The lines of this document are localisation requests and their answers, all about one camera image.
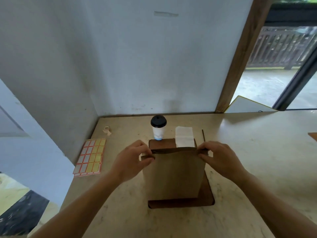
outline white paper cup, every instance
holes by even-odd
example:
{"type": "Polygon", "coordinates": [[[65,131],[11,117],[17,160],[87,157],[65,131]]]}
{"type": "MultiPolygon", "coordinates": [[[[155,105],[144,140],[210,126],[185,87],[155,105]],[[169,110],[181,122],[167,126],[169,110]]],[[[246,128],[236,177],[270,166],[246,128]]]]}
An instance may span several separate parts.
{"type": "Polygon", "coordinates": [[[166,118],[162,115],[156,115],[151,119],[151,125],[153,128],[154,139],[162,140],[167,124],[166,118]]]}

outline person's left arm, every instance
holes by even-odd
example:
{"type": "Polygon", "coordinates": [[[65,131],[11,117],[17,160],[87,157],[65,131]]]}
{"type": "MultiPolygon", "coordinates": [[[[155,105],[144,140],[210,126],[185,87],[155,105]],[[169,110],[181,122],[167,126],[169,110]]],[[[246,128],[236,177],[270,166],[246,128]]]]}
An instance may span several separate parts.
{"type": "Polygon", "coordinates": [[[111,170],[106,175],[44,224],[32,235],[32,238],[82,237],[109,195],[121,183],[132,179],[154,161],[153,158],[139,161],[141,153],[152,154],[149,147],[141,140],[126,147],[118,154],[111,170]]]}

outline finger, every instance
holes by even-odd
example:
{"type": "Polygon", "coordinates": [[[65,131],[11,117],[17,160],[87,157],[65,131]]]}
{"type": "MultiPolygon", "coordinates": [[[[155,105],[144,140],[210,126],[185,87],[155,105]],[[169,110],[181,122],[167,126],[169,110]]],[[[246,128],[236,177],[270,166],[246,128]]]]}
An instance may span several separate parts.
{"type": "Polygon", "coordinates": [[[141,153],[145,153],[145,154],[148,154],[148,155],[151,155],[152,154],[152,151],[149,149],[149,147],[144,144],[144,145],[141,145],[139,147],[136,147],[134,148],[137,153],[140,155],[141,153]]]}
{"type": "Polygon", "coordinates": [[[213,157],[207,156],[207,155],[203,155],[203,154],[199,154],[198,155],[203,161],[205,161],[207,164],[209,164],[212,168],[214,168],[214,164],[215,164],[215,160],[213,157]]]}
{"type": "Polygon", "coordinates": [[[214,150],[217,149],[217,147],[219,146],[219,144],[220,144],[220,143],[217,142],[217,141],[207,141],[207,142],[204,142],[204,143],[202,143],[201,145],[199,145],[197,149],[204,149],[204,148],[206,148],[206,149],[211,150],[211,151],[213,152],[214,150]]]}
{"type": "Polygon", "coordinates": [[[132,144],[130,144],[128,147],[138,147],[141,145],[146,145],[142,140],[137,140],[135,142],[133,142],[132,144]]]}
{"type": "Polygon", "coordinates": [[[141,168],[141,170],[143,170],[146,166],[148,166],[152,162],[154,162],[153,158],[146,158],[145,160],[142,160],[139,162],[139,167],[141,168]]]}

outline paper bag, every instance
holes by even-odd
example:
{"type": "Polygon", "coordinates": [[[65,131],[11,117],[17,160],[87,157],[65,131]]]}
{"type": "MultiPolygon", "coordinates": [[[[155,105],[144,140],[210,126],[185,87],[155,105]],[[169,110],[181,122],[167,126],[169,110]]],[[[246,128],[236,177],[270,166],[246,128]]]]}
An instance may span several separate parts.
{"type": "Polygon", "coordinates": [[[205,162],[192,147],[153,149],[155,162],[143,169],[148,200],[197,198],[205,162]]]}

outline roll of tape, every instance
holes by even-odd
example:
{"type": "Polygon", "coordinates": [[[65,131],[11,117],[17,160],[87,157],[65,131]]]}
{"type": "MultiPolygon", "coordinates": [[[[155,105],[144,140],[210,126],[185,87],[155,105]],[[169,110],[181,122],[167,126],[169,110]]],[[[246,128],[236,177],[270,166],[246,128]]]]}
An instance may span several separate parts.
{"type": "Polygon", "coordinates": [[[109,127],[109,126],[105,126],[102,131],[103,131],[105,134],[107,134],[108,136],[111,135],[110,127],[109,127]]]}

